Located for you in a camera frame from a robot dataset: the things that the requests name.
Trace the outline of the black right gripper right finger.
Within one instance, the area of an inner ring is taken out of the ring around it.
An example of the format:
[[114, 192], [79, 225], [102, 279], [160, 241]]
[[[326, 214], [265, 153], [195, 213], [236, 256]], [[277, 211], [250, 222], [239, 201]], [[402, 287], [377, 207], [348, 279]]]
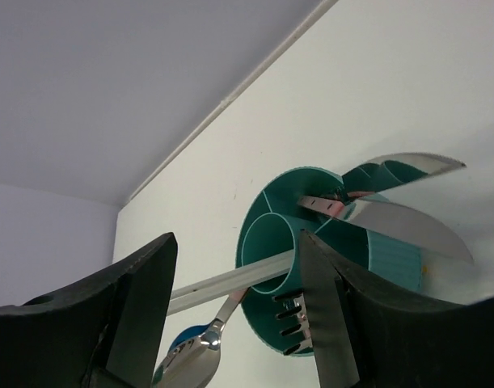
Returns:
[[411, 292], [306, 230], [298, 250], [322, 387], [494, 387], [494, 297]]

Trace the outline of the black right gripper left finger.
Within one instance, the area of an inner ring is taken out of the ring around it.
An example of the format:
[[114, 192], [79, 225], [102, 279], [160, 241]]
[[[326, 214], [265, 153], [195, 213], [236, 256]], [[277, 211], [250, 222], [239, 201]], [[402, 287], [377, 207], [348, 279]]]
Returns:
[[71, 285], [0, 306], [0, 387], [149, 387], [177, 253], [169, 232]]

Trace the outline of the fork with teal handle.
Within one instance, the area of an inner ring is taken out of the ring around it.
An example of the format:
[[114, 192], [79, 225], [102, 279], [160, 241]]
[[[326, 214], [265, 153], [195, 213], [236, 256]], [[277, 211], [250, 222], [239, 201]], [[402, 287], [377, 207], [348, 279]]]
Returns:
[[275, 315], [278, 321], [291, 320], [291, 326], [281, 329], [282, 338], [293, 339], [291, 346], [283, 351], [284, 356], [302, 355], [313, 350], [310, 324], [303, 289], [294, 289], [272, 297], [275, 303], [281, 303], [283, 310]]

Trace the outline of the white chopstick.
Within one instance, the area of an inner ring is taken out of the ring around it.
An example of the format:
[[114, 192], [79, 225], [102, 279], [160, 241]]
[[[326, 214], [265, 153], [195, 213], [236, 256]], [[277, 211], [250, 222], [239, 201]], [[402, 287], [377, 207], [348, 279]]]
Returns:
[[294, 254], [294, 250], [284, 251], [253, 264], [173, 290], [167, 315], [177, 314], [240, 289], [286, 275], [293, 264]]
[[167, 316], [199, 306], [266, 280], [286, 275], [288, 268], [237, 268], [233, 271], [202, 280], [171, 293]]

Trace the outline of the blue spoon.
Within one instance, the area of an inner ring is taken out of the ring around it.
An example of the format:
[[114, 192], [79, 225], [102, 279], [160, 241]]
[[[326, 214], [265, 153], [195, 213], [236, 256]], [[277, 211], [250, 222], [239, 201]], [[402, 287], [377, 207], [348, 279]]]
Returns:
[[208, 329], [208, 327], [209, 327], [209, 323], [206, 323], [203, 325], [195, 325], [184, 329], [175, 337], [175, 339], [173, 340], [173, 342], [171, 343], [168, 349], [168, 352], [173, 351], [183, 342], [203, 334]]

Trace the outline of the silver spoon pink handle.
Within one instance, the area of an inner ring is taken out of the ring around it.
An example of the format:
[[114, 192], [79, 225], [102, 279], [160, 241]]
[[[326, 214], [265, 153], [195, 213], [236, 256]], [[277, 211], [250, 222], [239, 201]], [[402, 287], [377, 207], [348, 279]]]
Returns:
[[198, 335], [169, 351], [155, 371], [152, 387], [206, 387], [217, 372], [222, 333], [227, 321], [245, 298], [249, 288], [228, 296], [215, 318]]

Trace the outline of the knife with pink handle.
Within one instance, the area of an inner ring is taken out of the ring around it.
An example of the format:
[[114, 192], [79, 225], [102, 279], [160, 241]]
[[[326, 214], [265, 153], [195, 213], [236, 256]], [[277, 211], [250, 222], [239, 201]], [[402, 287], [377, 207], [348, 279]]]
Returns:
[[472, 264], [464, 241], [448, 226], [419, 210], [366, 197], [344, 204], [339, 200], [302, 196], [298, 204], [337, 221], [379, 233], [452, 259]]

